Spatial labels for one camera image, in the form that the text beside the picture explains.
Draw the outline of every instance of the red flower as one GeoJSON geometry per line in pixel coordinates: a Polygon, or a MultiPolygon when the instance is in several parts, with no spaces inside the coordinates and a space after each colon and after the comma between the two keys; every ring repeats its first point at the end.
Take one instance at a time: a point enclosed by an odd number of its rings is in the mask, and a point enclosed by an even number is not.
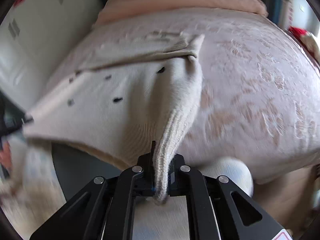
{"type": "Polygon", "coordinates": [[[14,3],[13,3],[13,7],[17,7],[19,4],[21,4],[24,1],[25,0],[15,0],[14,3]]]}

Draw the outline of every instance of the pink blanket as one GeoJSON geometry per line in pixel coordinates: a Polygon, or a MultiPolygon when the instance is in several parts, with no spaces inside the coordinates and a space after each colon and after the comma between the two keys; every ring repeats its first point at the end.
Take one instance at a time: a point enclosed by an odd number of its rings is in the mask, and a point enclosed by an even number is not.
{"type": "MultiPolygon", "coordinates": [[[[201,106],[178,148],[188,165],[231,156],[243,161],[254,179],[267,181],[320,162],[319,70],[290,37],[257,14],[183,8],[107,24],[73,50],[46,91],[104,46],[154,30],[205,35],[201,106]]],[[[105,160],[105,153],[94,155],[105,160]]],[[[124,169],[137,159],[106,161],[124,169]]]]}
{"type": "Polygon", "coordinates": [[[108,0],[95,26],[141,14],[185,7],[221,8],[267,16],[260,0],[108,0]]]}

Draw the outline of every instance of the pink pillow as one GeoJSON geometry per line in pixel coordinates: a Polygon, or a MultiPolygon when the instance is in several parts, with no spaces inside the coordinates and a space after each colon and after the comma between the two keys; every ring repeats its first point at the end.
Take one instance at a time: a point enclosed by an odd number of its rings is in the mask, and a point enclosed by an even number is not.
{"type": "Polygon", "coordinates": [[[185,7],[207,7],[238,10],[267,16],[261,0],[108,0],[94,26],[157,11],[185,7]]]}

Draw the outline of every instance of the bed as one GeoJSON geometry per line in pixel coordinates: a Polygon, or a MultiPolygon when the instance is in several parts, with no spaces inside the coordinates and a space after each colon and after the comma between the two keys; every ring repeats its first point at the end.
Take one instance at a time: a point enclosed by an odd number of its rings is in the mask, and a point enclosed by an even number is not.
{"type": "MultiPolygon", "coordinates": [[[[261,183],[319,163],[319,69],[266,17],[226,8],[173,8],[104,21],[100,19],[57,68],[44,98],[61,81],[76,78],[79,66],[107,43],[134,40],[155,30],[204,35],[198,57],[203,72],[200,108],[177,153],[192,166],[235,157],[261,183]]],[[[28,135],[37,137],[32,130],[28,135]]],[[[67,136],[72,134],[62,131],[55,139],[67,136]]],[[[137,159],[107,154],[103,141],[68,141],[120,169],[137,159]]]]}

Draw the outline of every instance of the floor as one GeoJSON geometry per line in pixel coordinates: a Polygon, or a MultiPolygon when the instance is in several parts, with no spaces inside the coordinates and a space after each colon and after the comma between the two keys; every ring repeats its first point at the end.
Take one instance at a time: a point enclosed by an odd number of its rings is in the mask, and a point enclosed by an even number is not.
{"type": "Polygon", "coordinates": [[[67,201],[96,176],[110,179],[121,173],[114,166],[65,144],[52,144],[52,159],[67,201]]]}
{"type": "Polygon", "coordinates": [[[254,185],[253,199],[298,239],[311,210],[316,171],[303,168],[268,184],[254,185]]]}

